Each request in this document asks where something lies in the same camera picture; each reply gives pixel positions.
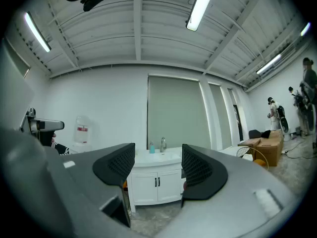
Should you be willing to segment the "white vanity cabinet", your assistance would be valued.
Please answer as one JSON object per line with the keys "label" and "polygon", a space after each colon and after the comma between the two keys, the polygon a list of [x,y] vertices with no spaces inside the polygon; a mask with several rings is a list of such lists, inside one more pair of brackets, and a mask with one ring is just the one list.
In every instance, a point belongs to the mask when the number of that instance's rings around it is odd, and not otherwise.
{"label": "white vanity cabinet", "polygon": [[181,200],[181,164],[140,166],[135,164],[127,178],[132,213],[137,206],[166,204]]}

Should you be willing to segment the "cardboard box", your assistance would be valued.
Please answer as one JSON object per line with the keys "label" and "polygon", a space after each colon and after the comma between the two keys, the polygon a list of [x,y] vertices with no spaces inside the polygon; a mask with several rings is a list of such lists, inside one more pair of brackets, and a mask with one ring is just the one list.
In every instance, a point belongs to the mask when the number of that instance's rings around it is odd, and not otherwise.
{"label": "cardboard box", "polygon": [[238,144],[238,146],[250,147],[251,150],[249,151],[249,153],[252,154],[253,157],[255,157],[256,156],[255,148],[260,142],[261,142],[260,138],[248,139]]}
{"label": "cardboard box", "polygon": [[256,150],[261,152],[270,167],[276,167],[282,155],[284,136],[281,130],[271,131],[269,138],[261,138]]}

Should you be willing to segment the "ceiling tube light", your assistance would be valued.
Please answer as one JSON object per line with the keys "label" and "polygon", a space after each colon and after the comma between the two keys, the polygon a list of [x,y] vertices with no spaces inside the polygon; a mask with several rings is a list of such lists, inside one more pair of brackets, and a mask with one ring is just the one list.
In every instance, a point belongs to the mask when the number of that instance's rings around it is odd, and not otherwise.
{"label": "ceiling tube light", "polygon": [[281,54],[278,54],[273,59],[271,59],[269,62],[267,62],[264,66],[262,66],[260,69],[256,71],[256,74],[259,75],[269,69],[271,66],[273,66],[277,61],[281,59]]}
{"label": "ceiling tube light", "polygon": [[39,44],[42,46],[42,48],[49,53],[51,51],[51,47],[49,46],[48,42],[45,40],[43,35],[41,34],[39,28],[35,24],[33,17],[30,12],[24,13],[24,20],[27,23],[30,31],[33,33],[34,37],[37,39]]}
{"label": "ceiling tube light", "polygon": [[306,26],[302,29],[300,35],[301,35],[301,36],[304,36],[304,35],[308,32],[308,30],[310,29],[310,27],[311,27],[311,23],[308,22],[308,23],[306,24]]}
{"label": "ceiling tube light", "polygon": [[197,31],[209,3],[210,0],[195,0],[186,21],[186,28],[188,30]]}

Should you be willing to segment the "white washbasin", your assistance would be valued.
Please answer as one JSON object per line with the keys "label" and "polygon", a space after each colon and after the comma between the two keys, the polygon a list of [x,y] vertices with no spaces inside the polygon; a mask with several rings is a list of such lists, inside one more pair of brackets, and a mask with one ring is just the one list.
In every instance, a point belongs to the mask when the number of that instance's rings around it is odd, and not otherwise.
{"label": "white washbasin", "polygon": [[181,147],[167,148],[162,153],[159,149],[155,150],[154,153],[150,153],[149,150],[137,150],[133,167],[143,168],[181,163],[181,153]]}

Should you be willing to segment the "person's grey hoodie torso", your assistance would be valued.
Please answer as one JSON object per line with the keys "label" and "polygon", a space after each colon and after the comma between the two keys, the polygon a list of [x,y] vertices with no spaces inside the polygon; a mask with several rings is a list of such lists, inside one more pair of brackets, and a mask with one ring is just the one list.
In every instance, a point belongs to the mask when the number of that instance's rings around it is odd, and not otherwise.
{"label": "person's grey hoodie torso", "polygon": [[37,139],[0,127],[0,174],[24,220],[49,238],[73,237],[71,218]]}

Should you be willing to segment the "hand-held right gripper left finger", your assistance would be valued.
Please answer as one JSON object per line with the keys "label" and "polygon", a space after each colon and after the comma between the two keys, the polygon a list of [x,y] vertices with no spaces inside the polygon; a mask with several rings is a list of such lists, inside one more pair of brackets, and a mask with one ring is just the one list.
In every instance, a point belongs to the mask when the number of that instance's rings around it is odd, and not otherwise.
{"label": "hand-held right gripper left finger", "polygon": [[147,238],[133,230],[123,184],[135,143],[71,155],[49,149],[49,171],[72,223],[71,238]]}

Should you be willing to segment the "narrow grey roller blind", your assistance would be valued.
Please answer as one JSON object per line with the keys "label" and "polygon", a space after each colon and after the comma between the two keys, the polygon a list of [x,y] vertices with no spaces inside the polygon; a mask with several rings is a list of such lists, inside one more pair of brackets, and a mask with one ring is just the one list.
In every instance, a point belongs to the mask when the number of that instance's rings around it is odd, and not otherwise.
{"label": "narrow grey roller blind", "polygon": [[218,114],[218,121],[219,121],[220,132],[221,132],[222,149],[226,149],[232,146],[231,131],[230,131],[226,105],[224,102],[224,98],[223,98],[223,94],[222,94],[220,86],[210,84],[210,89],[214,98],[214,102],[215,102],[215,106],[216,106],[216,110]]}
{"label": "narrow grey roller blind", "polygon": [[229,89],[229,88],[228,88],[227,90],[228,90],[228,92],[229,92],[229,95],[230,95],[230,98],[231,98],[231,101],[232,101],[233,106],[234,106],[234,107],[237,107],[236,99],[235,99],[235,97],[234,97],[234,94],[233,94],[232,89]]}

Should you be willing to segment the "wide grey roller blind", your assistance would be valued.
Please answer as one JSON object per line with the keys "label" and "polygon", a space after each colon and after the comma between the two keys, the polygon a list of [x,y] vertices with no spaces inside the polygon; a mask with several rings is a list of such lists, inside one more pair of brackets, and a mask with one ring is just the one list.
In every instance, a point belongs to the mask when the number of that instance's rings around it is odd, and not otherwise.
{"label": "wide grey roller blind", "polygon": [[172,77],[148,77],[147,144],[160,148],[190,144],[211,147],[210,130],[200,83]]}

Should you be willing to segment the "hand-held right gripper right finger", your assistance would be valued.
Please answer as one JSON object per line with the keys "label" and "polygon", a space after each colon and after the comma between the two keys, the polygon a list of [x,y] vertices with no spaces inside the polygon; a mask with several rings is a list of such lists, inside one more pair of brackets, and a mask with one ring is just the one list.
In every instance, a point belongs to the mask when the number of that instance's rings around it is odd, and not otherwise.
{"label": "hand-held right gripper right finger", "polygon": [[270,238],[298,198],[260,165],[198,146],[182,146],[186,177],[180,213],[155,238]]}

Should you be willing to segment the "white water dispenser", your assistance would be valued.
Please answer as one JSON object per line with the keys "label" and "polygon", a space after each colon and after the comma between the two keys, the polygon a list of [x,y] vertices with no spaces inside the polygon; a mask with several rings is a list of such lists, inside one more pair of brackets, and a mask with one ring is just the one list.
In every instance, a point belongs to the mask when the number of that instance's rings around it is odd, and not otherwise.
{"label": "white water dispenser", "polygon": [[75,142],[69,147],[70,154],[84,153],[89,151],[92,151],[92,146],[88,143]]}

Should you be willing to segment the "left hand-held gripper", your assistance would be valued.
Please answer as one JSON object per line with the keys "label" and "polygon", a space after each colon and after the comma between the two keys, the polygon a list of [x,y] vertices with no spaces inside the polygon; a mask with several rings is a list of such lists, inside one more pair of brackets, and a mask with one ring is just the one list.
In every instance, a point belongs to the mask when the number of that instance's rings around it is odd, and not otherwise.
{"label": "left hand-held gripper", "polygon": [[46,120],[36,118],[36,110],[30,108],[22,120],[20,131],[25,133],[36,133],[38,131],[48,132],[64,129],[64,122],[57,120]]}

